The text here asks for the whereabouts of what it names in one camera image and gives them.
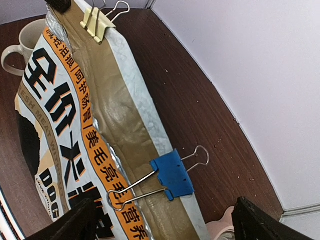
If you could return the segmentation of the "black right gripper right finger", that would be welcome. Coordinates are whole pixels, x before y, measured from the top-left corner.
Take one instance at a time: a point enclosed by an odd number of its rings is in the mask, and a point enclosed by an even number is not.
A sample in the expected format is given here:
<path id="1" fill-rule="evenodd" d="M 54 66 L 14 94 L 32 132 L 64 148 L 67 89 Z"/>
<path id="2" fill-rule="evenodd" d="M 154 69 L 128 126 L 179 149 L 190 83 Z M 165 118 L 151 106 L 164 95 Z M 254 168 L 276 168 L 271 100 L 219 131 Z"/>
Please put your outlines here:
<path id="1" fill-rule="evenodd" d="M 276 220 L 245 197 L 239 197 L 232 212 L 237 240 L 318 240 L 320 204 L 287 209 Z"/>

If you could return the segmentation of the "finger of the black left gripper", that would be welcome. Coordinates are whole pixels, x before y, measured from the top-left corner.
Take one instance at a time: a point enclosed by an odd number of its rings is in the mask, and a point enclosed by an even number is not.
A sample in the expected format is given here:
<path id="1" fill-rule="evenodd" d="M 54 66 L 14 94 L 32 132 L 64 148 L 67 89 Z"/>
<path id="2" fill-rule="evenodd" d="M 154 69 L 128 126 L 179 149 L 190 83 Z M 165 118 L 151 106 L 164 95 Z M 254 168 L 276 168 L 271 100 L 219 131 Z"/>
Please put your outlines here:
<path id="1" fill-rule="evenodd" d="M 60 14 L 67 12 L 72 5 L 71 0 L 45 0 L 45 2 Z"/>

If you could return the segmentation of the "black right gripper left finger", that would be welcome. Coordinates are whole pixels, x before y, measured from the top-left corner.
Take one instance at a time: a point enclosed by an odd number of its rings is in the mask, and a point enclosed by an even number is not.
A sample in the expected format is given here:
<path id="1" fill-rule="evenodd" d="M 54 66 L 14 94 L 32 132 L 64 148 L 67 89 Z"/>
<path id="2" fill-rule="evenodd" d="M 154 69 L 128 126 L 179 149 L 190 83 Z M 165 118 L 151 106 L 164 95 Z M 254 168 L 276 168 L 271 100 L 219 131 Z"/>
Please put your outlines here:
<path id="1" fill-rule="evenodd" d="M 96 238 L 96 207 L 85 198 L 59 220 L 27 237 L 28 240 L 94 240 Z"/>

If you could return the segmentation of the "yellow binder clip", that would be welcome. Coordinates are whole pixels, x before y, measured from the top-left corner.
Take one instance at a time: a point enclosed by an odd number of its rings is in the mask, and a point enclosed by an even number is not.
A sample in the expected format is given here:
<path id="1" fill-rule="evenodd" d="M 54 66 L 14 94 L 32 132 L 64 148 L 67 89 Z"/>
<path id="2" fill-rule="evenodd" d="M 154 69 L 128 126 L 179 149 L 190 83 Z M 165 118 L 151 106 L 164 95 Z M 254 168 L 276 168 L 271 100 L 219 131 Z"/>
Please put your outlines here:
<path id="1" fill-rule="evenodd" d="M 122 10 L 117 13 L 112 19 L 109 16 L 113 14 L 119 5 L 125 5 L 126 10 Z M 105 33 L 107 29 L 115 29 L 116 25 L 114 21 L 121 15 L 127 14 L 131 11 L 130 5 L 124 0 L 118 0 L 112 10 L 104 14 L 103 9 L 106 8 L 106 1 L 103 0 L 103 5 L 98 7 L 95 1 L 92 1 L 92 6 L 87 7 L 84 11 L 83 20 L 80 22 L 81 27 L 86 30 L 86 32 L 93 38 L 93 40 L 101 45 L 105 38 Z"/>

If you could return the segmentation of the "dog food bag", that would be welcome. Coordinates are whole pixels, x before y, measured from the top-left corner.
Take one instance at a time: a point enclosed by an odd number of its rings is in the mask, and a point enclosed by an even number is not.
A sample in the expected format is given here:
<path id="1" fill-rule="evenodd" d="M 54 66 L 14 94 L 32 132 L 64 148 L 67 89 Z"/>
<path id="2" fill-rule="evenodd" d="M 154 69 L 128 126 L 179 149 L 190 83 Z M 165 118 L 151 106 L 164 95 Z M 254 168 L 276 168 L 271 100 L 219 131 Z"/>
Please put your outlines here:
<path id="1" fill-rule="evenodd" d="M 81 26 L 86 8 L 72 0 L 61 14 L 47 5 L 45 28 L 16 97 L 22 152 L 53 224 L 82 200 L 96 208 L 95 240 L 207 240 L 195 193 L 164 192 L 118 212 L 107 202 L 150 172 L 173 148 L 127 40 L 108 28 L 102 44 Z M 114 207 L 161 189 L 157 175 Z"/>

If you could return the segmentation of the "blue binder clip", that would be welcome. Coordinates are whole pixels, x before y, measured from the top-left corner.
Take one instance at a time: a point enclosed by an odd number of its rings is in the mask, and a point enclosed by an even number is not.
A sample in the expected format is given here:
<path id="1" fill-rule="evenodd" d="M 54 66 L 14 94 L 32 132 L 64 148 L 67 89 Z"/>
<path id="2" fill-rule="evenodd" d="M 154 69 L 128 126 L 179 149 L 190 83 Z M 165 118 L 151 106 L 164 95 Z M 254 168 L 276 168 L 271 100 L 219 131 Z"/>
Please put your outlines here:
<path id="1" fill-rule="evenodd" d="M 190 168 L 186 168 L 183 161 L 197 157 L 198 150 L 203 150 L 206 154 L 205 162 L 197 162 Z M 185 197 L 192 195 L 195 192 L 192 180 L 189 176 L 189 172 L 195 169 L 198 166 L 207 166 L 210 162 L 209 151 L 202 145 L 195 147 L 194 152 L 188 156 L 180 157 L 178 150 L 175 149 L 170 153 L 167 153 L 163 156 L 155 158 L 149 162 L 152 172 L 136 181 L 135 183 L 129 185 L 128 187 L 122 190 L 111 189 L 107 192 L 107 203 L 109 206 L 116 212 L 121 212 L 125 209 L 125 206 L 132 204 L 140 199 L 147 198 L 149 196 L 164 192 L 169 201 L 173 201 L 176 198 Z M 122 195 L 129 192 L 131 189 L 137 187 L 139 184 L 149 179 L 153 175 L 157 175 L 157 179 L 162 186 L 161 189 L 154 190 L 148 193 L 145 193 L 134 198 L 130 198 L 120 204 L 120 207 L 117 208 L 113 205 L 110 194 Z"/>

